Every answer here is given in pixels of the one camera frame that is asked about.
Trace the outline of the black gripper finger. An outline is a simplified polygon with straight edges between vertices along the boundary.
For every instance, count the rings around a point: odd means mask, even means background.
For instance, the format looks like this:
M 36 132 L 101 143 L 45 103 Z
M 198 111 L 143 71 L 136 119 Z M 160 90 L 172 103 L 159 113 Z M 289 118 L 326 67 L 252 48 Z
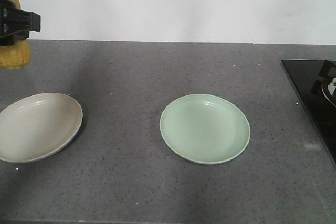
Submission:
M 10 0 L 1 0 L 1 46 L 26 40 L 30 32 L 40 32 L 40 15 L 20 10 Z

